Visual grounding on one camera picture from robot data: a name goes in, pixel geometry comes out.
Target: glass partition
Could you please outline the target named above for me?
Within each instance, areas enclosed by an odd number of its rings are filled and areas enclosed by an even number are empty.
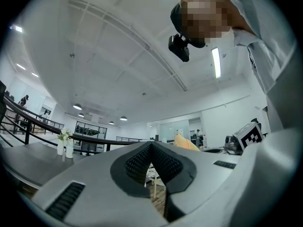
[[[75,134],[97,139],[105,139],[107,128],[77,121]]]
[[[107,132],[107,128],[99,127],[93,124],[83,123],[79,121],[77,121],[75,127],[75,134],[84,135],[96,139],[104,140],[106,137],[106,132]],[[87,143],[81,140],[74,140],[74,148],[87,150],[87,151],[98,151],[98,152],[104,151],[104,145]]]
[[[165,143],[171,143],[178,132],[185,139],[190,140],[188,120],[157,124],[157,132],[159,140]]]

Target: flower vase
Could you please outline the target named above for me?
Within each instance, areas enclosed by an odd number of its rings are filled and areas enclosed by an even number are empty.
[[[66,145],[66,157],[67,158],[72,158],[72,153],[74,152],[74,147],[73,147],[73,139],[67,141]]]
[[[57,154],[62,156],[64,150],[64,143],[63,140],[58,140],[58,146],[57,146]]]

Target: potted plant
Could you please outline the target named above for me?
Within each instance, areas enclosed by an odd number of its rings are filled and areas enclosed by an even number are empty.
[[[72,135],[69,129],[63,128],[61,133],[58,135],[58,146],[57,146],[57,153],[58,155],[63,154],[64,146],[67,145],[67,140]]]

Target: white flowers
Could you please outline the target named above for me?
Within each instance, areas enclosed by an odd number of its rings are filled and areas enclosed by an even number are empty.
[[[72,136],[72,133],[69,129],[63,128],[61,130],[61,134],[58,135],[59,140],[68,140],[68,138]]]
[[[61,130],[61,134],[66,134],[66,132],[67,132],[67,129],[66,128],[63,128],[62,130]]]

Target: black slot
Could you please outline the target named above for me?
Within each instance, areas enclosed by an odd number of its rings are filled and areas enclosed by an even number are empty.
[[[214,165],[226,167],[226,168],[229,168],[229,169],[234,169],[237,164],[230,163],[230,162],[225,162],[225,161],[216,161],[216,162],[214,162]]]
[[[54,218],[63,221],[69,210],[80,196],[85,185],[71,183],[60,196],[48,207],[46,212]]]

